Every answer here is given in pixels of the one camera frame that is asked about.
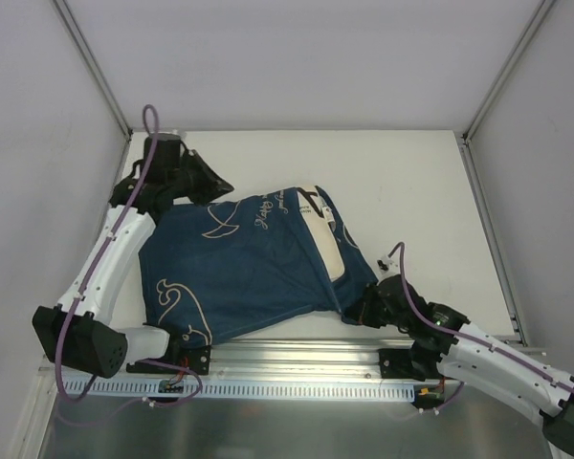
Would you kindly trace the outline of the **blue whale pillowcase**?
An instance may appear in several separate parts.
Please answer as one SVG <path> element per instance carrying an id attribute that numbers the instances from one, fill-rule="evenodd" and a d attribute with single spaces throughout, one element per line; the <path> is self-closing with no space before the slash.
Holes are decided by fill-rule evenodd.
<path id="1" fill-rule="evenodd" d="M 342 277 L 330 280 L 296 186 L 205 207 L 178 205 L 139 252 L 147 323 L 195 349 L 313 312 L 342 316 L 353 276 L 373 270 L 330 196 L 316 187 L 336 219 Z"/>

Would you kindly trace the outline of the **cream white pillow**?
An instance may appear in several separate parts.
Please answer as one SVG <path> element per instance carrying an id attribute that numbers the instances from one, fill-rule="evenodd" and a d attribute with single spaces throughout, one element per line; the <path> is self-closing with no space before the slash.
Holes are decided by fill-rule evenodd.
<path id="1" fill-rule="evenodd" d="M 334 236 L 337 224 L 333 210 L 316 186 L 297 186 L 296 191 L 300 215 L 311 233 L 330 280 L 336 281 L 344 275 L 345 267 Z"/>

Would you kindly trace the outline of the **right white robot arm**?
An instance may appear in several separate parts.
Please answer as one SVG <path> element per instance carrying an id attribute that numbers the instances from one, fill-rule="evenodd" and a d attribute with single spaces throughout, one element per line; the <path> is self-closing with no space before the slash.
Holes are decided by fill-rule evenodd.
<path id="1" fill-rule="evenodd" d="M 344 321 L 394 326 L 412 340 L 407 349 L 380 351 L 382 372 L 470 385 L 527 417 L 550 444 L 574 457 L 574 374 L 528 357 L 447 305 L 427 302 L 399 274 L 352 279 Z"/>

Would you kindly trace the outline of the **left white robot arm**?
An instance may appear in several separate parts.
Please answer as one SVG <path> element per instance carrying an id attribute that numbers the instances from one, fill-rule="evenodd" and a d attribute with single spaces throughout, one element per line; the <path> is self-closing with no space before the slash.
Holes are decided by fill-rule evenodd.
<path id="1" fill-rule="evenodd" d="M 161 373 L 180 364 L 181 351 L 157 326 L 111 328 L 131 265 L 175 200 L 207 205 L 233 191 L 182 137 L 149 135 L 143 156 L 114 187 L 104 228 L 79 275 L 53 307 L 40 306 L 32 324 L 45 356 L 60 370 L 109 379 L 125 364 L 147 361 Z"/>

